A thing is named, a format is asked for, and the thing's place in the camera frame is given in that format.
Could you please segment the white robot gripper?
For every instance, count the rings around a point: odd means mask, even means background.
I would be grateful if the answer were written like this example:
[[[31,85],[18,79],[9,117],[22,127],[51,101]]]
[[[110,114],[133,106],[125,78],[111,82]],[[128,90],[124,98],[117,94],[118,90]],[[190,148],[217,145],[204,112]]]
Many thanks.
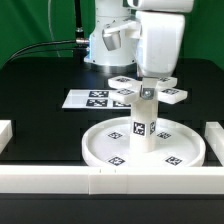
[[[185,18],[180,14],[144,11],[138,11],[136,18],[141,24],[136,61],[138,75],[144,77],[140,96],[144,100],[152,100],[156,93],[157,78],[170,77],[176,67]]]

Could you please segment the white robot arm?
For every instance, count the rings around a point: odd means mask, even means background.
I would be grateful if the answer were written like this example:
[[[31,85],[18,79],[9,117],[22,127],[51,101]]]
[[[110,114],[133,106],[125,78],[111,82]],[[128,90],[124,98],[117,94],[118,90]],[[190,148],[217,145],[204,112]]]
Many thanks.
[[[194,0],[95,0],[96,26],[85,61],[124,73],[135,66],[141,97],[153,99],[160,78],[172,75],[182,43],[186,13]]]

